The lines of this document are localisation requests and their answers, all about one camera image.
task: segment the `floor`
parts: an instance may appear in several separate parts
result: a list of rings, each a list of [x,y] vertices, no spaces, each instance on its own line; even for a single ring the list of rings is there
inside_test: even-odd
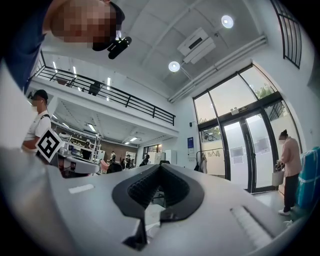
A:
[[[252,195],[275,212],[278,212],[284,208],[284,196],[279,191],[269,191]],[[296,221],[306,214],[308,214],[307,210],[301,209],[295,205],[295,207],[292,208],[289,216],[283,216],[279,214],[279,218],[281,218],[281,220],[284,222],[290,220]]]

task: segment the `round ceiling light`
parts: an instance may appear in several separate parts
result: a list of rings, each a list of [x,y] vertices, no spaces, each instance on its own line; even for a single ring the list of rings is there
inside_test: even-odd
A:
[[[221,23],[225,28],[231,29],[234,25],[234,20],[228,15],[223,15],[221,18]]]
[[[180,64],[176,61],[172,61],[169,64],[169,70],[172,72],[177,72],[180,69]]]

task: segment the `ceiling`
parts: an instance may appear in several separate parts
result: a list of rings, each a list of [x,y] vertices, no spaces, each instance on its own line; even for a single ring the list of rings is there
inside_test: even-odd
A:
[[[92,124],[97,133],[100,133],[105,139],[115,142],[129,142],[133,137],[137,137],[135,141],[130,142],[138,145],[152,141],[158,138],[170,138],[164,133],[154,131],[141,126],[133,126],[131,123],[120,119],[104,115],[99,112],[92,111],[78,104],[60,100],[54,115],[58,118],[59,123],[65,123],[70,128],[74,128],[83,132],[93,131],[87,124]]]
[[[125,13],[122,37],[132,38],[130,46],[116,59],[108,59],[107,50],[95,52],[87,45],[76,47],[60,42],[52,35],[48,35],[43,44],[44,54],[70,57],[61,64],[66,66],[66,69],[70,69],[71,58],[102,66],[110,73],[117,72],[148,87],[154,87],[154,90],[162,91],[169,98],[215,62],[259,36],[250,12],[242,0],[114,2]],[[223,15],[232,17],[232,28],[222,26]],[[171,61],[181,64],[184,59],[177,49],[178,46],[198,28],[202,28],[213,39],[216,48],[195,64],[183,64],[185,72],[180,69],[172,73],[168,64]],[[90,73],[87,76],[96,79],[94,76],[98,75]]]

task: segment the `railing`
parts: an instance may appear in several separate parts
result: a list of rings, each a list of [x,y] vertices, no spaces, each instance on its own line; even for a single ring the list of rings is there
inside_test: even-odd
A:
[[[109,102],[117,102],[124,105],[126,108],[132,108],[143,112],[152,118],[157,118],[167,123],[175,125],[175,115],[165,111],[143,99],[135,97],[125,91],[119,90],[115,87],[106,85],[105,83],[85,77],[80,74],[74,74],[69,71],[52,68],[46,66],[42,59],[36,67],[34,76],[43,78],[49,81],[57,81],[61,86],[74,88],[83,93],[89,93],[94,96],[105,99]]]
[[[280,1],[270,1],[280,24],[283,58],[288,59],[300,69],[302,39],[299,23]]]

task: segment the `glass door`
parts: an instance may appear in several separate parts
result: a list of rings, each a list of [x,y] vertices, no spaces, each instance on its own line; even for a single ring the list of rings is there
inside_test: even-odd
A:
[[[241,128],[240,121],[225,125],[223,127],[227,146],[230,170],[230,181],[239,185],[242,189],[250,190],[249,176],[251,176],[251,170],[249,170],[248,150]]]
[[[250,193],[274,190],[273,150],[262,115],[252,113],[222,126],[229,180]]]

